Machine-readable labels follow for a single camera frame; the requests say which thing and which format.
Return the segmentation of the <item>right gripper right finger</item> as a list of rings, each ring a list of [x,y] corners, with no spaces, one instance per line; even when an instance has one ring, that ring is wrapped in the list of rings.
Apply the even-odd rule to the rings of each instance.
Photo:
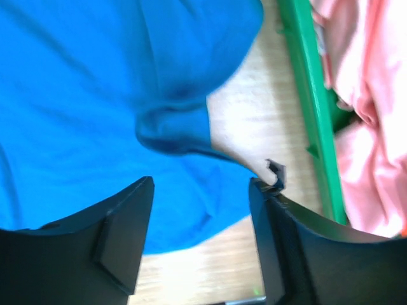
[[[269,161],[273,185],[253,178],[252,223],[266,304],[405,304],[406,240],[364,233],[282,194],[286,171]]]

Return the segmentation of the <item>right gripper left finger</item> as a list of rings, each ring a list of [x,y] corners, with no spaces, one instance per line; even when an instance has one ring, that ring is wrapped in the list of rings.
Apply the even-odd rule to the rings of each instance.
[[[39,229],[1,231],[2,304],[126,304],[134,294],[155,185],[114,196]]]

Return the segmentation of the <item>blue t shirt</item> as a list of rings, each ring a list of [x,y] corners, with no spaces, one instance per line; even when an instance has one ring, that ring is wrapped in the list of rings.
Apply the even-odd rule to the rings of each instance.
[[[212,148],[207,98],[262,23],[260,1],[2,1],[1,227],[37,229],[143,176],[146,254],[247,217],[251,173]]]

